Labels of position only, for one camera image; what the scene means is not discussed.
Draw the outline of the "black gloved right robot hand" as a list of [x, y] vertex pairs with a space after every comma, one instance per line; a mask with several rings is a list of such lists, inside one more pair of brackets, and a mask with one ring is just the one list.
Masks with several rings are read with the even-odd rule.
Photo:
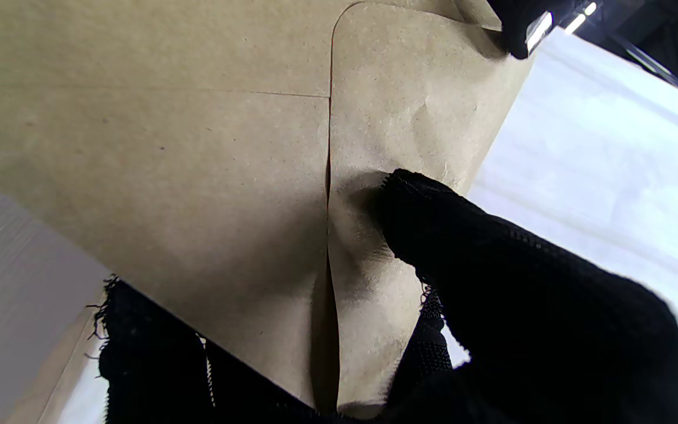
[[[420, 173], [385, 175], [375, 205], [428, 293], [371, 423], [678, 423], [678, 322], [658, 295]], [[358, 422], [308, 407], [119, 277], [105, 284], [106, 422]]]

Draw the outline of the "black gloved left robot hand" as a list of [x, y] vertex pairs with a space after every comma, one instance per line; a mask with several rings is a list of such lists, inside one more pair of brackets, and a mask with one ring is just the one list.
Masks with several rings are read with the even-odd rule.
[[489, 1], [501, 21], [501, 43], [512, 57], [530, 57], [554, 24], [550, 1]]

